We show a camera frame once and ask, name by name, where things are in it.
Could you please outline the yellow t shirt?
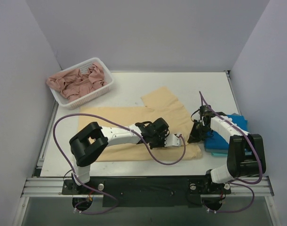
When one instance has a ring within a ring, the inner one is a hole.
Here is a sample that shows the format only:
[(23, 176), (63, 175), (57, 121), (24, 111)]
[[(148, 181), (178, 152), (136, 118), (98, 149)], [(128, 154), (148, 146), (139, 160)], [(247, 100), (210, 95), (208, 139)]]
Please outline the yellow t shirt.
[[(161, 87), (141, 97), (143, 106), (134, 107), (82, 107), (78, 130), (91, 122), (102, 127), (108, 138), (108, 146), (97, 158), (97, 162), (146, 161), (156, 158), (162, 162), (175, 162), (178, 159), (200, 158), (202, 152), (197, 144), (188, 144), (192, 129), (190, 114), (178, 98), (167, 88)], [(171, 135), (182, 135), (177, 146), (149, 148), (138, 135), (135, 127), (139, 122), (155, 122), (163, 118)]]

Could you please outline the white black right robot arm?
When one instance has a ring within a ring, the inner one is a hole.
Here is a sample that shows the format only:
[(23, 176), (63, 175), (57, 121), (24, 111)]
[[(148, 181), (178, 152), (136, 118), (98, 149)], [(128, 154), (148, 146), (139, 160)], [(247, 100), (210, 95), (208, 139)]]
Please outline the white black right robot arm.
[(203, 188), (209, 193), (215, 192), (222, 183), (240, 181), (248, 185), (261, 182), (266, 171), (263, 138), (251, 134), (232, 121), (223, 112), (215, 112), (209, 105), (202, 105), (195, 113), (188, 143), (199, 143), (218, 133), (228, 142), (226, 163), (210, 170), (210, 177), (204, 179)]

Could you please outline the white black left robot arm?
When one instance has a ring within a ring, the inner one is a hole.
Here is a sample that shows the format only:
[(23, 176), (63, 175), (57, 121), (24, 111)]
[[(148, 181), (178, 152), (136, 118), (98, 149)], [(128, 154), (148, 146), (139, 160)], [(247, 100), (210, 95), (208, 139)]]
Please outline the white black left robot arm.
[(79, 194), (89, 190), (90, 165), (107, 147), (147, 143), (153, 149), (172, 146), (172, 140), (169, 125), (163, 118), (155, 122), (137, 122), (125, 129), (118, 126), (102, 127), (97, 122), (91, 122), (69, 141), (75, 159), (73, 189)]

